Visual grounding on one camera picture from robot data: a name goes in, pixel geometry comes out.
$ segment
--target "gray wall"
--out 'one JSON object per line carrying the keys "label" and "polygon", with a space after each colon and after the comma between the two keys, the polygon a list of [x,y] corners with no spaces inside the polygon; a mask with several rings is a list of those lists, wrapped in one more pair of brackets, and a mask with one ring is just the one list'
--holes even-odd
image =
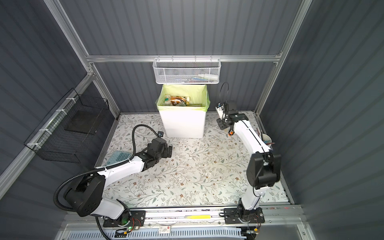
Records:
{"label": "gray wall", "polygon": [[[0,173],[23,149],[24,140],[86,72],[42,0],[0,1]],[[100,97],[91,84],[84,94]],[[114,118],[94,136],[96,162]],[[66,212],[53,192],[82,171],[73,163],[34,157],[0,200],[0,239],[53,239]]]}
{"label": "gray wall", "polygon": [[[157,111],[160,95],[151,63],[95,63],[122,112]],[[229,83],[228,100],[236,100],[240,110],[254,110],[274,63],[222,63],[220,82]],[[221,84],[208,84],[209,110],[219,102]],[[226,99],[227,86],[222,99]]]}
{"label": "gray wall", "polygon": [[317,239],[381,239],[384,1],[315,0],[261,117]]}
{"label": "gray wall", "polygon": [[[274,55],[300,0],[65,0],[90,55]],[[156,111],[161,85],[150,63],[96,63],[122,112]],[[254,110],[273,63],[223,63],[220,82],[240,110]],[[221,84],[208,91],[211,108]]]}

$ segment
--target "yellow tool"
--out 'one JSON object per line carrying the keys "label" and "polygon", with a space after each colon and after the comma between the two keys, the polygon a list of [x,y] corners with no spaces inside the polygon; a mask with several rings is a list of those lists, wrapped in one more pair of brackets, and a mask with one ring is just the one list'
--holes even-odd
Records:
{"label": "yellow tool", "polygon": [[185,218],[189,218],[189,219],[210,219],[211,215],[188,215],[188,216],[185,216]]}

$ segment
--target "trash bin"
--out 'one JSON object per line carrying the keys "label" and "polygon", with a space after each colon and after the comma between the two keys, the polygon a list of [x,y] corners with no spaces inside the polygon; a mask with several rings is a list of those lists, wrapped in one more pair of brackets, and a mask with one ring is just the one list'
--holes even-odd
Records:
{"label": "trash bin", "polygon": [[[202,107],[164,106],[166,94],[189,97],[190,105],[201,104]],[[164,84],[156,105],[167,137],[202,138],[209,104],[206,85]]]}

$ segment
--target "floral tablecloth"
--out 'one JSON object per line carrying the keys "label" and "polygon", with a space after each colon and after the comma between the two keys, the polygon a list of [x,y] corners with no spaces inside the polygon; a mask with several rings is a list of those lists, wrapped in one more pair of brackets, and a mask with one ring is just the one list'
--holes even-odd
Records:
{"label": "floral tablecloth", "polygon": [[[257,131],[253,112],[243,113]],[[245,170],[250,157],[238,136],[228,136],[227,131],[219,129],[217,118],[217,113],[207,113],[202,139],[165,135],[164,139],[173,145],[172,158],[163,158],[154,167],[111,184],[104,196],[118,198],[128,207],[237,203],[247,188]],[[159,114],[121,115],[103,163],[115,150],[132,152],[131,134],[137,124],[164,131]],[[153,137],[146,128],[137,128],[136,151],[145,148]],[[288,202],[281,183],[275,183],[261,202]]]}

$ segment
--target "light green plastic bag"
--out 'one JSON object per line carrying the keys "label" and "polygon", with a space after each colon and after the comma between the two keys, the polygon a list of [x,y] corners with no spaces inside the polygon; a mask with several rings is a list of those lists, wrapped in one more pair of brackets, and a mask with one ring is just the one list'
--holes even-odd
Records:
{"label": "light green plastic bag", "polygon": [[[189,97],[189,105],[202,104],[202,107],[176,107],[176,106],[164,106],[165,95]],[[164,84],[161,89],[161,93],[157,101],[155,102],[157,109],[171,110],[171,111],[189,111],[198,110],[206,112],[209,108],[208,91],[206,85],[197,84]]]}

